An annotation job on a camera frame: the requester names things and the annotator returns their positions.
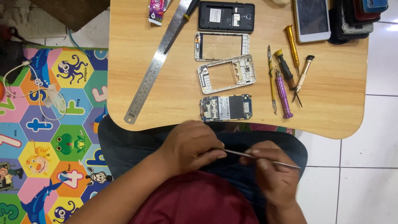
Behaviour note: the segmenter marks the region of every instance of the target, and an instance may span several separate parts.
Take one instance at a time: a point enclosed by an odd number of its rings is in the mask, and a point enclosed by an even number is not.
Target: red shirt
[[[225,179],[202,171],[173,177],[144,202],[129,224],[258,224],[246,198]]]

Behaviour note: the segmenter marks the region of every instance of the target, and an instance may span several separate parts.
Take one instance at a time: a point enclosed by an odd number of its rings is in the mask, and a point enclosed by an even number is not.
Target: purple screwdriver
[[[283,118],[284,119],[292,118],[293,114],[290,113],[289,103],[287,102],[286,90],[285,90],[285,85],[283,84],[283,78],[281,76],[281,72],[278,70],[276,66],[275,69],[276,69],[275,80],[276,80],[276,86],[278,88],[279,98],[281,99],[282,102]]]

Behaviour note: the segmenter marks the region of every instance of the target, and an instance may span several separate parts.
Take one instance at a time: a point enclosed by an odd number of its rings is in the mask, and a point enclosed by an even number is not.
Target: blue phone case
[[[388,9],[388,0],[362,0],[363,10],[367,13],[384,12]]]

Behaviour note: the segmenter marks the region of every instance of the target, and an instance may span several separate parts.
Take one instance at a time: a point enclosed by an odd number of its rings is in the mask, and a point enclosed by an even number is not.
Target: alphabet play mat
[[[37,86],[56,89],[66,101],[66,115],[46,119],[39,108],[45,91],[27,97],[4,95],[0,101],[0,223],[64,223],[106,187],[113,177],[98,142],[98,124],[107,112],[107,49],[26,48],[30,68],[8,85],[16,95]],[[52,105],[47,117],[62,116]],[[276,126],[237,123],[233,130],[272,130]]]

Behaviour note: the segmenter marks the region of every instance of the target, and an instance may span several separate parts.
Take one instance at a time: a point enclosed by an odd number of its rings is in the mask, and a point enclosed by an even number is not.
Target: circuit board
[[[207,96],[200,100],[202,121],[246,120],[253,116],[249,94],[232,96]]]

